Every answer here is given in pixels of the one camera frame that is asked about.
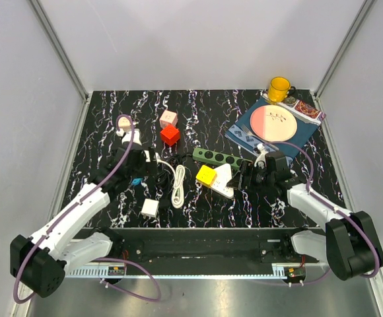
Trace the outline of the yellow cube socket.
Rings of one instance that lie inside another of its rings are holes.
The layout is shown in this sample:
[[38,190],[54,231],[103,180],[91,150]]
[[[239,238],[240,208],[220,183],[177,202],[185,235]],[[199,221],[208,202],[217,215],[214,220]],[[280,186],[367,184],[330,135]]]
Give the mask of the yellow cube socket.
[[217,177],[217,171],[206,165],[202,165],[195,179],[202,185],[210,188]]

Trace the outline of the white triangular power strip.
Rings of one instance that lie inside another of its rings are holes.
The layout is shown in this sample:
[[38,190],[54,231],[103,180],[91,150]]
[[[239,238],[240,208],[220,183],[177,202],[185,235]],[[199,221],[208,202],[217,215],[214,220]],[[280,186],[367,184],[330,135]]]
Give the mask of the white triangular power strip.
[[222,164],[215,168],[216,177],[211,185],[211,189],[222,196],[232,199],[234,197],[234,189],[228,187],[227,184],[232,180],[232,170],[230,164]]

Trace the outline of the green power strip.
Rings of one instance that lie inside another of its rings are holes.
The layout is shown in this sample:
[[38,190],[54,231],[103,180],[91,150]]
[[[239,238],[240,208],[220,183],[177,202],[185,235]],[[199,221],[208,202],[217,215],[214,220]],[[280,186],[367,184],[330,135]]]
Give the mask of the green power strip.
[[198,162],[210,164],[214,166],[221,166],[223,164],[229,164],[234,170],[238,170],[243,161],[251,162],[251,160],[219,153],[216,151],[210,151],[202,148],[195,148],[192,152],[192,158]]

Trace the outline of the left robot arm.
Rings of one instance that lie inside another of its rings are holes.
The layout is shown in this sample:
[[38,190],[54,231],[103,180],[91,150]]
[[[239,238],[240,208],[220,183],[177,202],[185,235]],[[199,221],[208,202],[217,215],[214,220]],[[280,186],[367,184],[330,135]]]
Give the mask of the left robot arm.
[[10,243],[10,273],[16,279],[13,297],[20,284],[33,294],[46,298],[62,284],[66,275],[90,262],[109,262],[104,274],[97,277],[113,284],[124,273],[116,264],[135,265],[133,250],[123,236],[109,228],[97,228],[80,241],[73,241],[79,231],[135,178],[157,171],[159,155],[153,148],[120,149],[120,161],[99,170],[50,222],[30,236],[16,236]]

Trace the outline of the red cube socket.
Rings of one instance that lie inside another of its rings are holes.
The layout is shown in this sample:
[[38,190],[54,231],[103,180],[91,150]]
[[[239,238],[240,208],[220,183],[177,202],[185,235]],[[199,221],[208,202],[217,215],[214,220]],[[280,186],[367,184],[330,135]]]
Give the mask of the red cube socket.
[[162,141],[168,146],[173,146],[180,140],[180,131],[173,125],[168,124],[160,132]]

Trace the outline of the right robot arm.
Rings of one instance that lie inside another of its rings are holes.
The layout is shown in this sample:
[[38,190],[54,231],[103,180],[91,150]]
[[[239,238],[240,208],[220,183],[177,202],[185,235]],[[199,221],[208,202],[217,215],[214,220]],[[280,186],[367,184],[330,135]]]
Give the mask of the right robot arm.
[[373,278],[383,267],[383,250],[370,215],[352,212],[314,191],[307,181],[292,174],[281,151],[262,154],[255,163],[244,161],[227,184],[237,190],[276,194],[312,219],[322,230],[294,233],[280,245],[288,262],[302,255],[326,262],[342,281]]

